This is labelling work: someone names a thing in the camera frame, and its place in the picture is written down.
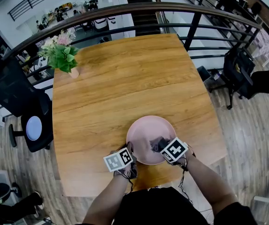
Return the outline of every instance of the black shirt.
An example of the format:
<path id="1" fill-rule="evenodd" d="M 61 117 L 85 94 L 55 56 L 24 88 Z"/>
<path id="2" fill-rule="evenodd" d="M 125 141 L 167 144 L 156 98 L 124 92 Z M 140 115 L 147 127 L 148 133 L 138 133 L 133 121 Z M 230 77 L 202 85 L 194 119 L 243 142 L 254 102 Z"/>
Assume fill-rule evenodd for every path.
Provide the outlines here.
<path id="1" fill-rule="evenodd" d="M 98 9 L 98 6 L 97 6 L 95 3 L 93 3 L 93 4 L 90 4 L 90 5 L 88 6 L 88 9 L 89 9 L 89 10 Z"/>
<path id="2" fill-rule="evenodd" d="M 152 188 L 125 195 L 113 225 L 207 225 L 206 219 L 174 188 Z M 220 211 L 215 225 L 256 225 L 248 207 L 235 202 Z"/>

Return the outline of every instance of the chair armrest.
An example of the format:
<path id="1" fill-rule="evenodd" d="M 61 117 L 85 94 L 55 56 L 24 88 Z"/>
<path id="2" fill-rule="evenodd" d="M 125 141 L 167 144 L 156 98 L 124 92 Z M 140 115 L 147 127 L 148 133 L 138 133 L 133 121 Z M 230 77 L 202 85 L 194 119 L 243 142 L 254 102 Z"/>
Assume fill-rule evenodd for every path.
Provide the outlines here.
<path id="1" fill-rule="evenodd" d="M 243 47 L 243 50 L 247 54 L 247 56 L 251 59 L 251 61 L 254 61 L 254 59 L 253 59 L 252 55 L 250 54 L 250 52 L 244 47 Z"/>
<path id="2" fill-rule="evenodd" d="M 253 85 L 253 81 L 251 79 L 251 77 L 248 75 L 248 73 L 241 67 L 240 68 L 241 74 L 246 78 L 246 80 Z"/>
<path id="3" fill-rule="evenodd" d="M 44 115 L 46 115 L 49 111 L 49 100 L 50 99 L 46 99 L 46 96 L 48 97 L 48 95 L 45 92 L 38 93 L 39 104 L 41 107 L 41 111 Z"/>

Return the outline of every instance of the chair wheel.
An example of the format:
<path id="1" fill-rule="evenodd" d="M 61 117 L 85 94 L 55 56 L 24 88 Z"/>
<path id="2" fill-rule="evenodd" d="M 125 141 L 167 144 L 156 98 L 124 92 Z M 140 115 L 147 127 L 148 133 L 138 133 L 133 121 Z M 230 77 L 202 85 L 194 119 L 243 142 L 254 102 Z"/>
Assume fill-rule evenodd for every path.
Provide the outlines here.
<path id="1" fill-rule="evenodd" d="M 12 185 L 11 185 L 11 187 L 12 187 L 11 191 L 17 197 L 21 198 L 23 196 L 22 191 L 21 191 L 21 188 L 20 188 L 20 186 L 16 182 L 13 182 Z"/>

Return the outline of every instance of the desk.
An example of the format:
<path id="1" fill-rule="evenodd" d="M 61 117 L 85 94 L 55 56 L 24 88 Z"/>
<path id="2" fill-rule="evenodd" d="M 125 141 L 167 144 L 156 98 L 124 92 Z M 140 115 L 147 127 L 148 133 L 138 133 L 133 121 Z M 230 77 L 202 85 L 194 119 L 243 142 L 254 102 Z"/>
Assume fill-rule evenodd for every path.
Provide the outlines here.
<path id="1" fill-rule="evenodd" d="M 140 117 L 167 119 L 177 136 L 209 165 L 226 155 L 219 122 L 192 60 L 175 34 L 115 40 L 76 55 L 80 75 L 56 70 L 53 131 L 67 196 L 97 196 L 113 174 L 103 157 L 126 142 Z M 138 163 L 134 190 L 182 175 L 178 166 Z"/>

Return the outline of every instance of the white flower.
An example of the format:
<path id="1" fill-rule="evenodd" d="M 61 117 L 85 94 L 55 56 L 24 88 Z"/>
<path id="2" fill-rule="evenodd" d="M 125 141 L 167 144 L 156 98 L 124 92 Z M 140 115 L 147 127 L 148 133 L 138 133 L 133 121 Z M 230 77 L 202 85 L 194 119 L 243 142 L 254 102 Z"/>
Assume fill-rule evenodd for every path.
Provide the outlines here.
<path id="1" fill-rule="evenodd" d="M 52 39 L 48 39 L 45 44 L 41 46 L 42 49 L 48 49 L 50 47 L 54 47 L 54 41 Z"/>
<path id="2" fill-rule="evenodd" d="M 68 31 L 67 35 L 69 36 L 70 39 L 75 39 L 76 38 L 76 36 L 75 36 L 75 34 L 73 32 Z"/>
<path id="3" fill-rule="evenodd" d="M 54 43 L 57 43 L 57 39 L 58 39 L 58 36 L 52 37 L 52 40 L 54 41 Z"/>

